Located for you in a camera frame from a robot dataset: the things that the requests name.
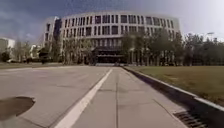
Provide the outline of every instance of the white line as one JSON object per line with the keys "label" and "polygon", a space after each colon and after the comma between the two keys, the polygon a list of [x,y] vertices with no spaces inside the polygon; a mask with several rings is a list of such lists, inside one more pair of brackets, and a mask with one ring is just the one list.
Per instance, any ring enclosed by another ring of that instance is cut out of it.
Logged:
{"label": "white line", "polygon": [[112,69],[70,110],[70,112],[54,128],[71,128],[79,119],[89,102],[93,99]]}

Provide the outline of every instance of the sidewalk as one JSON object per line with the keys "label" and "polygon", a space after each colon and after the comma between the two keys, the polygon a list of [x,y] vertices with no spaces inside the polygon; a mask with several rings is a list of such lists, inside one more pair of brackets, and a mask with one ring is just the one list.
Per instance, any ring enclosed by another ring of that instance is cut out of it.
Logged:
{"label": "sidewalk", "polygon": [[114,68],[73,128],[186,128],[185,109],[121,68]]}

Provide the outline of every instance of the grass lawn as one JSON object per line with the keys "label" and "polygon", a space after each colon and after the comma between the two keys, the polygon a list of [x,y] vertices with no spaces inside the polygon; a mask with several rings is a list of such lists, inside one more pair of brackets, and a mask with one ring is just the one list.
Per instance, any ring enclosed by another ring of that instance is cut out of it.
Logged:
{"label": "grass lawn", "polygon": [[11,68],[38,68],[38,67],[54,67],[54,66],[63,66],[61,63],[47,63],[42,65],[41,63],[0,63],[1,69],[11,69]]}
{"label": "grass lawn", "polygon": [[224,106],[224,66],[129,68]]}

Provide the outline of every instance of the concrete pavement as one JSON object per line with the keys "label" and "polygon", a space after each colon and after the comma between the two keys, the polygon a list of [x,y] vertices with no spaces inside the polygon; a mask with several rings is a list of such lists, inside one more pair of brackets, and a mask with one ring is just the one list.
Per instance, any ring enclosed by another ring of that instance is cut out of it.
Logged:
{"label": "concrete pavement", "polygon": [[112,69],[73,128],[185,128],[172,114],[185,111],[122,68],[55,67],[0,71],[0,99],[33,97],[34,106],[11,122],[54,127]]}

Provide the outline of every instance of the curved building facade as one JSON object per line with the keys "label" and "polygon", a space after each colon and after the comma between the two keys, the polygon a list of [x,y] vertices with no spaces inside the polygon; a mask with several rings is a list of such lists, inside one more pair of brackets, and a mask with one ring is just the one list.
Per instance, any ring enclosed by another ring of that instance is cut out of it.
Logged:
{"label": "curved building facade", "polygon": [[127,11],[91,12],[51,18],[45,26],[44,42],[58,36],[63,43],[68,38],[86,38],[91,40],[94,48],[105,51],[119,48],[125,33],[145,32],[152,35],[164,27],[172,39],[180,32],[177,18]]}

